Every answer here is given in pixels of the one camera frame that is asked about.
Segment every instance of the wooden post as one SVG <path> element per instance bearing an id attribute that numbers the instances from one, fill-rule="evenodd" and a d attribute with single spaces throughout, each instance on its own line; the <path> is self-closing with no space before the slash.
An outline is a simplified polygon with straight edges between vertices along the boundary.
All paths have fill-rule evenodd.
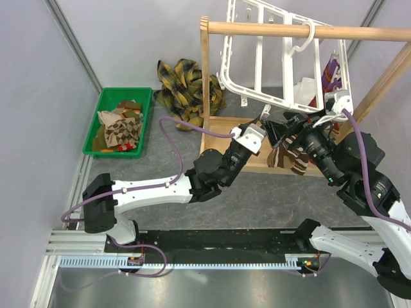
<path id="1" fill-rule="evenodd" d="M 210 72 L 209 72 L 209 34 L 208 17 L 202 16 L 200 20 L 200 41 L 201 41 L 201 70 L 203 81 L 203 128 L 210 129 Z M 204 146 L 207 148 L 209 136 L 203 133 Z"/>
<path id="2" fill-rule="evenodd" d="M 355 108 L 353 115 L 358 123 L 364 120 L 397 80 L 407 71 L 410 65 L 411 43 L 406 43 L 361 103 Z M 336 142 L 340 142 L 351 130 L 353 130 L 351 123 L 349 121 L 344 122 L 340 127 L 340 133 L 336 137 Z"/>
<path id="3" fill-rule="evenodd" d="M 310 27 L 296 24 L 209 22 L 208 33 L 226 35 L 262 35 L 267 37 L 308 37 L 310 34 Z M 411 42 L 411 29 L 315 26 L 314 38 Z"/>

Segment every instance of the gray wall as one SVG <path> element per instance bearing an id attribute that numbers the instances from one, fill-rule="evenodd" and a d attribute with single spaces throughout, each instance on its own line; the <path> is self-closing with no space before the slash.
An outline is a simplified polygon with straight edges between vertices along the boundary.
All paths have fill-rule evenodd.
<path id="1" fill-rule="evenodd" d="M 174 66 L 178 59 L 200 61 L 200 17 L 225 21 L 227 0 L 57 0 L 104 87 L 159 89 L 158 60 Z M 329 24 L 359 26 L 372 0 L 266 0 L 289 12 Z M 246 21 L 247 5 L 237 0 L 238 19 Z M 252 12 L 252 21 L 257 14 Z M 278 17 L 275 22 L 282 23 Z M 230 76 L 244 86 L 254 84 L 255 37 L 233 38 Z M 302 40 L 295 40 L 298 45 Z M 321 44 L 322 63 L 337 44 Z M 210 70 L 219 71 L 221 35 L 210 36 Z M 281 38 L 263 41 L 263 85 L 281 86 Z M 295 81 L 313 75 L 313 51 L 295 57 Z"/>
<path id="2" fill-rule="evenodd" d="M 0 9 L 1 307 L 27 307 L 96 92 L 42 0 Z"/>
<path id="3" fill-rule="evenodd" d="M 373 26 L 411 28 L 409 0 L 387 1 Z M 349 71 L 356 104 L 404 46 L 399 42 L 363 42 Z M 408 212 L 411 212 L 411 70 L 393 86 L 361 127 L 377 140 L 386 155 L 379 166 L 394 182 Z"/>

